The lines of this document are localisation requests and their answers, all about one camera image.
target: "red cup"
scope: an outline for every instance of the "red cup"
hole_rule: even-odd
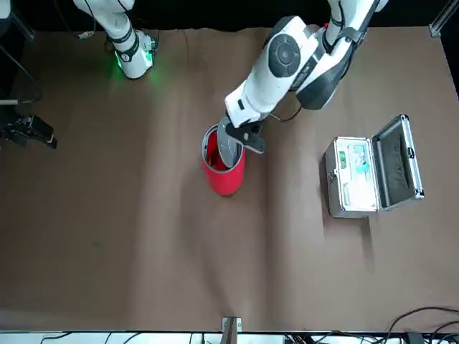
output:
[[[210,187],[217,194],[233,194],[244,180],[245,149],[240,145],[240,154],[232,168],[226,167],[220,156],[217,142],[218,125],[211,127],[202,140],[202,165]]]

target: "silver briefcase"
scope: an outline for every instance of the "silver briefcase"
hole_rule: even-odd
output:
[[[325,163],[333,217],[368,217],[424,198],[407,115],[371,138],[335,138]]]

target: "cable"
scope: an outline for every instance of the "cable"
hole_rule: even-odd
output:
[[[435,335],[436,335],[437,333],[439,333],[443,328],[446,328],[447,326],[451,326],[451,325],[454,325],[454,324],[459,324],[459,321],[450,321],[450,322],[447,322],[447,323],[445,323],[444,325],[441,325],[437,330],[433,331],[433,332],[430,334],[429,344],[432,344],[432,341],[433,341],[433,338],[435,337]]]
[[[189,61],[189,45],[188,45],[188,36],[186,35],[185,30],[182,30],[184,37],[185,37],[185,43],[186,43],[186,64],[188,64]]]
[[[459,310],[455,310],[454,308],[449,308],[449,307],[436,307],[436,306],[430,306],[430,307],[421,307],[421,308],[416,308],[415,310],[410,310],[409,312],[406,312],[402,315],[400,315],[399,317],[397,317],[394,321],[392,321],[392,324],[389,326],[389,329],[387,331],[387,334],[384,338],[380,339],[380,340],[377,340],[376,342],[374,342],[374,344],[380,344],[380,343],[383,343],[383,344],[386,344],[387,341],[389,340],[390,338],[390,335],[395,327],[395,325],[401,320],[403,319],[404,317],[407,317],[411,314],[415,314],[417,312],[422,312],[423,310],[440,310],[442,312],[451,312],[451,313],[458,313],[459,314]]]
[[[62,14],[62,12],[61,12],[61,10],[59,8],[59,5],[57,4],[57,0],[52,0],[52,2],[55,5],[57,14],[59,15],[59,18],[60,18],[61,22],[64,24],[64,27],[66,28],[66,30],[69,33],[71,33],[71,35],[73,37],[75,37],[76,39],[86,39],[86,38],[89,38],[89,37],[91,37],[92,35],[95,34],[95,17],[94,17],[93,10],[91,9],[91,6],[89,6],[89,3],[87,2],[87,0],[84,0],[84,2],[86,3],[86,6],[89,8],[89,12],[91,13],[91,17],[93,18],[93,30],[92,31],[86,31],[86,32],[83,32],[81,34],[76,34],[76,33],[74,33],[72,31],[72,29],[70,28],[69,24],[67,23],[67,21],[64,18],[64,14]]]
[[[14,59],[14,57],[12,57],[6,50],[5,48],[3,48],[2,45],[0,45],[0,50],[20,69],[22,70],[22,72],[24,72],[24,74],[30,79],[30,81],[32,81],[32,84],[34,84],[35,88],[37,89],[38,91],[38,96],[35,98],[35,99],[31,99],[31,100],[19,100],[18,103],[19,104],[31,104],[33,102],[38,102],[39,100],[42,99],[43,97],[43,91],[42,91],[42,87],[39,85],[39,83],[34,79],[33,76],[31,76],[31,74],[22,66],[22,64],[20,64],[18,61],[16,61],[16,59]]]
[[[288,122],[289,120],[292,120],[293,118],[295,118],[298,113],[300,113],[302,107],[300,105],[300,107],[295,111],[295,113],[293,113],[292,116],[290,116],[289,118],[280,118],[279,116],[275,115],[274,113],[269,113],[269,116],[271,116],[272,118],[275,118],[276,120],[282,122],[282,123],[286,123]]]
[[[341,0],[338,1],[338,7],[339,11],[341,12],[341,28],[343,29],[344,27],[346,27],[346,19],[344,18],[344,10],[343,6],[341,5]]]
[[[120,4],[121,7],[123,7],[124,12],[128,11],[127,8],[124,7],[123,3],[120,0],[118,0],[118,3]]]
[[[156,36],[156,50],[158,50],[158,46],[159,46],[159,33],[161,32],[160,29],[158,29],[158,36]]]
[[[67,333],[64,333],[63,335],[58,335],[56,337],[43,337],[42,341],[40,342],[40,344],[43,344],[43,342],[45,340],[51,340],[51,339],[60,339],[60,338],[64,338],[64,337],[67,337],[68,335],[71,335],[73,332],[67,332]]]
[[[344,70],[344,73],[342,74],[340,79],[343,79],[346,76],[347,72],[349,71],[349,68],[350,68],[351,63],[352,63],[352,59],[354,57],[354,53],[357,50],[357,46],[356,46],[356,44],[354,42],[352,42],[351,46],[352,46],[351,55],[349,56],[349,61],[347,62],[346,69]]]
[[[104,343],[104,344],[107,344],[107,343],[108,343],[108,339],[110,339],[110,336],[111,336],[111,335],[112,335],[112,333],[111,333],[111,332],[110,332],[110,333],[108,333],[108,336],[107,336],[107,338],[105,339],[105,343]]]
[[[139,333],[136,333],[135,335],[130,336],[128,339],[126,339],[126,341],[125,341],[123,344],[126,344],[126,343],[129,342],[132,338],[134,338],[134,337],[136,337],[136,336],[138,336],[138,335],[141,335],[141,334],[142,334],[142,332],[139,332]]]
[[[347,336],[349,336],[349,337],[359,338],[359,339],[361,339],[362,341],[365,341],[365,342],[368,342],[368,343],[377,343],[377,341],[372,342],[372,341],[370,341],[370,340],[368,340],[368,339],[365,338],[365,337],[374,338],[374,337],[369,336],[369,335],[368,335],[368,336],[364,336],[364,335],[354,335],[354,334],[352,334],[352,333],[347,333],[347,332],[343,332],[343,331],[339,331],[339,330],[333,330],[333,331],[327,333],[326,335],[324,335],[321,339],[317,340],[317,341],[316,341],[316,344],[321,344],[321,341],[322,341],[322,340],[324,340],[325,338],[327,338],[327,337],[330,336],[330,335],[333,335],[334,333],[338,333],[338,334],[340,334],[340,335],[347,335]]]
[[[459,333],[450,333],[449,335],[446,335],[444,336],[443,338],[441,338],[437,344],[441,344],[442,341],[446,340],[446,338],[449,338],[449,337],[453,337],[455,335],[459,335]]]

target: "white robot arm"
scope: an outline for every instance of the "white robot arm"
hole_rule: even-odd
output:
[[[303,108],[321,109],[346,74],[373,13],[388,0],[328,0],[328,28],[312,33],[298,16],[282,18],[247,79],[224,99],[227,134],[257,153],[263,120],[290,90]]]
[[[155,41],[135,30],[125,12],[134,0],[73,0],[75,5],[94,19],[107,32],[126,77],[137,79],[153,65]]]

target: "black clamp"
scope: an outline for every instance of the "black clamp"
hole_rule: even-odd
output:
[[[346,41],[353,41],[357,46],[359,46],[366,37],[366,31],[361,32],[355,30],[353,27],[345,27],[338,35],[338,39],[346,38]]]
[[[263,154],[266,150],[266,142],[260,134],[262,129],[262,120],[246,123],[238,128],[235,128],[232,123],[228,123],[225,128],[229,136],[258,154]]]

